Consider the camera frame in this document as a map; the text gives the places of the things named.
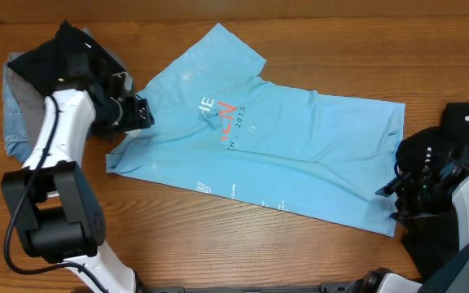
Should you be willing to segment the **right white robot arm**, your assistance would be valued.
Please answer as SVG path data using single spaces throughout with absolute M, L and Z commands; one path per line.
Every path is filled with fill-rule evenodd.
M 391 218 L 421 280 L 378 268 L 349 283 L 345 292 L 469 292 L 469 147 L 441 155 L 439 168 L 402 171 L 377 195 L 395 195 Z

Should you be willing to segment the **light blue printed t-shirt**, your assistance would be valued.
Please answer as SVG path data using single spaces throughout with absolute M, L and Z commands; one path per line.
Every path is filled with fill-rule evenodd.
M 110 173 L 393 235 L 405 107 L 275 85 L 220 24 L 139 92 L 155 122 L 106 157 Z

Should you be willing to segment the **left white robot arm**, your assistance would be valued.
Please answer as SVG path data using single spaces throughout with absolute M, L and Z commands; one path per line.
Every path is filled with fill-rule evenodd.
M 3 242 L 7 267 L 21 275 L 67 269 L 93 292 L 142 292 L 141 278 L 106 241 L 103 209 L 81 168 L 97 116 L 90 94 L 56 90 L 45 102 L 32 154 L 1 181 L 11 214 Z

